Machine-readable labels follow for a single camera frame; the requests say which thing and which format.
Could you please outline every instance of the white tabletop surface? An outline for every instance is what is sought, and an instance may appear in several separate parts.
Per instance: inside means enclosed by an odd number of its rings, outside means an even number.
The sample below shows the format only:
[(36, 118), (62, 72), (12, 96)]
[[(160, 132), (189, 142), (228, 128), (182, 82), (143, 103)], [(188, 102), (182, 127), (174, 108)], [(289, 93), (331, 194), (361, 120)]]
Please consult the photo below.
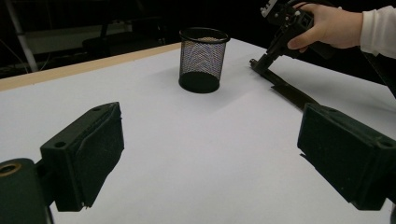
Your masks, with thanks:
[[(179, 87), (180, 49), (0, 91), (0, 158), (39, 148), (87, 110), (120, 102), (125, 149), (92, 208), (57, 224), (388, 224), (391, 202), (359, 211), (300, 156), (302, 111), (249, 67), (265, 49), (231, 39), (220, 88)], [(387, 87), (280, 57), (271, 69), (322, 105), (396, 139)]]

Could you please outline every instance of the black wire mesh cup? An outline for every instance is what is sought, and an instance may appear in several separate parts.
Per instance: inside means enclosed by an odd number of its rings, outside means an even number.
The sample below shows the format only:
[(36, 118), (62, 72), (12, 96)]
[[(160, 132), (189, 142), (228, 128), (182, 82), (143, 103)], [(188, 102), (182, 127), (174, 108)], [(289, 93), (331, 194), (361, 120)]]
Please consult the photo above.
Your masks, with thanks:
[(203, 27), (187, 28), (179, 34), (179, 85), (196, 93), (216, 91), (220, 84), (225, 47), (230, 37), (222, 31)]

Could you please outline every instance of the white sleeve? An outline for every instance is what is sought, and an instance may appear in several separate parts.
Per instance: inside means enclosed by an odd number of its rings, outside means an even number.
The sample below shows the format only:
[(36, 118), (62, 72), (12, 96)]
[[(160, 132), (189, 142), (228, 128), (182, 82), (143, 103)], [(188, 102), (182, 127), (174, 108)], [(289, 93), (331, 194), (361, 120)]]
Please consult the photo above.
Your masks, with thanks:
[(361, 51), (396, 59), (396, 8), (363, 12)]

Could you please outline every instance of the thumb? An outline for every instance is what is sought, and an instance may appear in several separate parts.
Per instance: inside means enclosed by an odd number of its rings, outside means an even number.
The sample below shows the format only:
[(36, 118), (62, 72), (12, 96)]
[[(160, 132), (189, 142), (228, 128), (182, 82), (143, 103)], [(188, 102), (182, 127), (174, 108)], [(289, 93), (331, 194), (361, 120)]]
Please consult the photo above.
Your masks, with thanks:
[(293, 39), (291, 39), (288, 43), (289, 49), (302, 49), (308, 47), (310, 44), (318, 41), (318, 32), (315, 29), (315, 26), (306, 32), (297, 35)]

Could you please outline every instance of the human hand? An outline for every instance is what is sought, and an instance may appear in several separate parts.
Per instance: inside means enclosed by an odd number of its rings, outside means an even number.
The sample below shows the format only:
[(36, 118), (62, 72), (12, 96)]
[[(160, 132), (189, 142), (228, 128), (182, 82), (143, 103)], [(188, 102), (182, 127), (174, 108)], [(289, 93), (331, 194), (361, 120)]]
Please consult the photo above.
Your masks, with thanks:
[(362, 13), (317, 4), (306, 4), (301, 9), (314, 15), (314, 26), (289, 41), (289, 49), (304, 52), (316, 41), (338, 49), (352, 48), (361, 43)]

